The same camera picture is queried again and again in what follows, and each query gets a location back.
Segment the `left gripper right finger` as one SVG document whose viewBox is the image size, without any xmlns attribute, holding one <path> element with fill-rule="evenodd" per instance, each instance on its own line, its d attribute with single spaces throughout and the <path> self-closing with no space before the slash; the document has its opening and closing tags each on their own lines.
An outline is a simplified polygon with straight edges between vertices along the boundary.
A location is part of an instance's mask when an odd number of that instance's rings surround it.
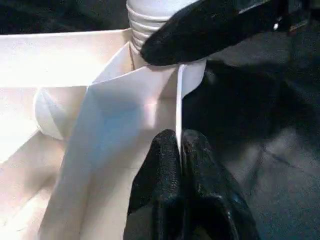
<svg viewBox="0 0 320 240">
<path fill-rule="evenodd" d="M 182 134 L 191 232 L 199 240 L 258 240 L 255 220 L 233 175 L 196 130 Z"/>
</svg>

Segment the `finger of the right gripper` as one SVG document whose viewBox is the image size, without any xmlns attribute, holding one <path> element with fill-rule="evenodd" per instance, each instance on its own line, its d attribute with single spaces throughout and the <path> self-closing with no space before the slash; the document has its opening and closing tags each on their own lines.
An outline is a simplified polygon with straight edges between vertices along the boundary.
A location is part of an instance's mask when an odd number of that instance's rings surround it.
<svg viewBox="0 0 320 240">
<path fill-rule="evenodd" d="M 203 59 L 273 29 L 273 0 L 198 0 L 175 13 L 141 48 L 155 66 Z"/>
</svg>

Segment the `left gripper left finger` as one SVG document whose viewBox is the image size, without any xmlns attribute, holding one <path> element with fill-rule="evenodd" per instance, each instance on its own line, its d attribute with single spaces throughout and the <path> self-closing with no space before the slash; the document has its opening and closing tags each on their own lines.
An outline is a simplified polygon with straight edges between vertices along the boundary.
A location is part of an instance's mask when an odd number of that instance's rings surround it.
<svg viewBox="0 0 320 240">
<path fill-rule="evenodd" d="M 176 133 L 157 134 L 133 179 L 125 240 L 180 240 L 183 236 L 184 196 Z"/>
</svg>

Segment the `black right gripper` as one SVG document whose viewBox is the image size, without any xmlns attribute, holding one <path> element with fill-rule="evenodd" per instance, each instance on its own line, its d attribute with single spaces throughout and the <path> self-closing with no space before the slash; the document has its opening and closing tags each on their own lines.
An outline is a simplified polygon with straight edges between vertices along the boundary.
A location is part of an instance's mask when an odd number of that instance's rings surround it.
<svg viewBox="0 0 320 240">
<path fill-rule="evenodd" d="M 241 32 L 292 32 L 320 20 L 318 0 L 243 0 L 237 14 Z"/>
</svg>

